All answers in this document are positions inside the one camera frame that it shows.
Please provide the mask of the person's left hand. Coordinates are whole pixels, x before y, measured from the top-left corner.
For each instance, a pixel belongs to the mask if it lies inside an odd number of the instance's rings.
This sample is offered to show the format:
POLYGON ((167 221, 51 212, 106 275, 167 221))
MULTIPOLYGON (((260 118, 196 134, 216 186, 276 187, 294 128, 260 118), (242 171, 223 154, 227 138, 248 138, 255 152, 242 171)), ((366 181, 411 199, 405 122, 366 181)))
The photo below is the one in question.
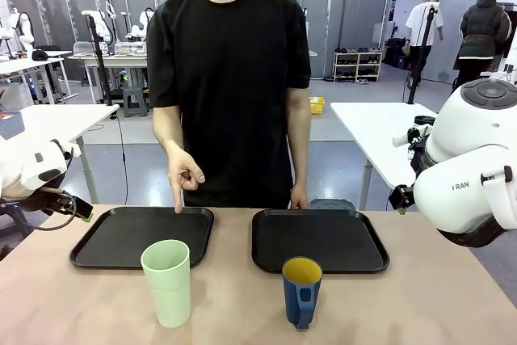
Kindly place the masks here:
POLYGON ((296 184, 291 190, 290 209, 299 210, 308 208, 309 200, 307 195, 307 187, 305 185, 296 184))

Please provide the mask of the person's right hand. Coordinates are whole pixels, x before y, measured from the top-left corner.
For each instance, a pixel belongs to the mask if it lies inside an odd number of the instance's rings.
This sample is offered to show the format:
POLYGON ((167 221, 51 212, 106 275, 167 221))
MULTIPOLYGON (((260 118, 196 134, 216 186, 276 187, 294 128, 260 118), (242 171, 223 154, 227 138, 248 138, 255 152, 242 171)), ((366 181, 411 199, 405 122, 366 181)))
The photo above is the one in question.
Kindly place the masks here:
POLYGON ((205 182, 203 171, 193 157, 179 145, 172 142, 166 148, 168 157, 168 177, 174 197, 174 212, 183 210, 183 191, 194 191, 205 182))

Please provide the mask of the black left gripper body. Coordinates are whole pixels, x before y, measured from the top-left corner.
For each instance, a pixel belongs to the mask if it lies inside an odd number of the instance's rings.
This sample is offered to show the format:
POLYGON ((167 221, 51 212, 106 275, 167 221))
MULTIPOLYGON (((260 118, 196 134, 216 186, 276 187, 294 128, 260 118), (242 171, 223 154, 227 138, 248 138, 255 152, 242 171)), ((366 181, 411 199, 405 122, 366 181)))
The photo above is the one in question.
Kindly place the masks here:
POLYGON ((42 187, 38 190, 41 211, 45 213, 76 213, 76 198, 63 189, 42 187))

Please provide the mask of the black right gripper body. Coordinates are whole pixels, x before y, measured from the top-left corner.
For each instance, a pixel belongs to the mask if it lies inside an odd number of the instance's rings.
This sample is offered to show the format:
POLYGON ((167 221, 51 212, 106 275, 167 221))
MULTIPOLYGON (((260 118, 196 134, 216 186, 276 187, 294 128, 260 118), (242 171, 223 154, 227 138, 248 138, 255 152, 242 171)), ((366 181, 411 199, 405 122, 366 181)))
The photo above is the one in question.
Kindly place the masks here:
POLYGON ((414 186, 405 184, 396 186, 389 195, 389 203, 397 211, 406 211, 414 205, 414 186))

